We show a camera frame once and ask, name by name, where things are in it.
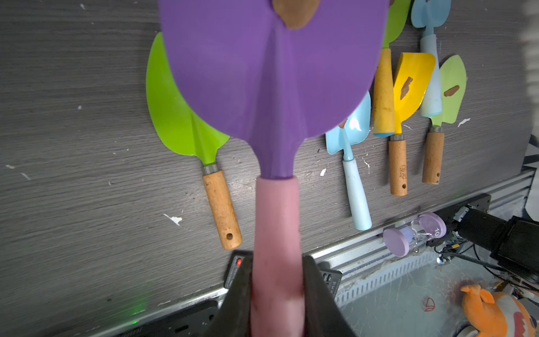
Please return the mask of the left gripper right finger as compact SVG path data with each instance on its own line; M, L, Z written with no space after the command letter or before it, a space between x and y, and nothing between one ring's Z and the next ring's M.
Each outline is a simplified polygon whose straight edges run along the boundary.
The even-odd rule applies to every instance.
M355 336L325 285L314 258L303 257L304 336Z

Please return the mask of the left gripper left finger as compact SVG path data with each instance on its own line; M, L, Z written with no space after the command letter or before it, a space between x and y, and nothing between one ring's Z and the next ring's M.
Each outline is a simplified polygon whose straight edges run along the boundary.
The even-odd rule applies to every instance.
M234 251L225 273L227 293L204 336L251 336L253 252Z

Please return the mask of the purple trowel pink handle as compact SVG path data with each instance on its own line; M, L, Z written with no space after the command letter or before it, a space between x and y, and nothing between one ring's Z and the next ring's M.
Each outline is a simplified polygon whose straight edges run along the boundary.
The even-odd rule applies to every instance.
M378 66L388 1L160 1L171 72L187 104L246 141L255 183L253 336L305 334L302 143L360 104Z

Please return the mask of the white blue cleaning brush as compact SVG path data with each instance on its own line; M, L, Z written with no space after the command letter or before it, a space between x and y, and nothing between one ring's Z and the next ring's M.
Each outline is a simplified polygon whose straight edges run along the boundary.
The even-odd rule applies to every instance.
M525 27L521 34L526 89L532 108L532 134L538 138L538 0L524 1Z

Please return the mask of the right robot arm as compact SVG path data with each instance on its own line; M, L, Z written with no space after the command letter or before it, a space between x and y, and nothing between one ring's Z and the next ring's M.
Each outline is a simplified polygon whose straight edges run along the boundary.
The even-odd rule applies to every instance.
M480 265L490 273L505 272L516 277L502 281L531 291L538 290L538 222L512 216L504 220L491 212L491 195L481 193L435 211L447 227L440 239L428 246L445 247L438 252L442 261L459 258Z

